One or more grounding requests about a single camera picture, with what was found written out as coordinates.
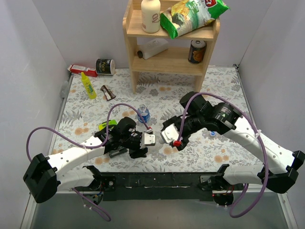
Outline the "clear plastic bottle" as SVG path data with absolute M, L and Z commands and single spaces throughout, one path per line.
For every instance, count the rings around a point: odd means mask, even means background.
M 164 145 L 164 141 L 160 136 L 156 137 L 156 143 L 154 146 L 148 146 L 148 153 L 158 152 Z

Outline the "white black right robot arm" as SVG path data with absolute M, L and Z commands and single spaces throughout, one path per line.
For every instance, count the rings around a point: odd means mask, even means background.
M 223 164 L 213 176 L 199 184 L 202 190 L 221 191 L 236 184 L 266 184 L 269 190 L 283 194 L 295 184 L 297 171 L 305 161 L 302 151 L 287 150 L 259 133 L 246 116 L 228 102 L 211 105 L 202 95 L 189 92 L 180 104 L 185 112 L 163 122 L 161 144 L 181 151 L 192 134 L 205 128 L 233 140 L 262 162 L 254 166 Z

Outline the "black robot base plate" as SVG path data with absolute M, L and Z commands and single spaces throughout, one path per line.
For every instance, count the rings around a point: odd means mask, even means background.
M 185 200 L 213 201 L 202 183 L 215 172 L 95 172 L 93 184 L 77 186 L 80 192 L 102 192 L 103 201 Z

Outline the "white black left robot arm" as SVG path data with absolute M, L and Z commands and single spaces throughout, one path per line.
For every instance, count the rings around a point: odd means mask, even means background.
M 43 203 L 58 191 L 84 187 L 92 191 L 104 191 L 109 182 L 94 166 L 77 166 L 109 154 L 129 153 L 131 158 L 146 157 L 148 146 L 155 145 L 151 128 L 136 130 L 136 123 L 125 117 L 116 125 L 107 125 L 83 143 L 55 155 L 38 154 L 33 157 L 23 181 L 37 203 Z

